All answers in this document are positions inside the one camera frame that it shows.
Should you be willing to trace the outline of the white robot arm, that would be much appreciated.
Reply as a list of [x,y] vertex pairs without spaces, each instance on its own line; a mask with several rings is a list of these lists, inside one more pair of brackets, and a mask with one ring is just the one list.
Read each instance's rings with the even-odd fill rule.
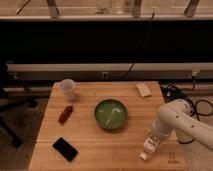
[[188,115],[189,112],[189,103],[183,99],[160,105],[150,133],[160,141],[165,141],[175,129],[213,150],[213,126],[195,120]]

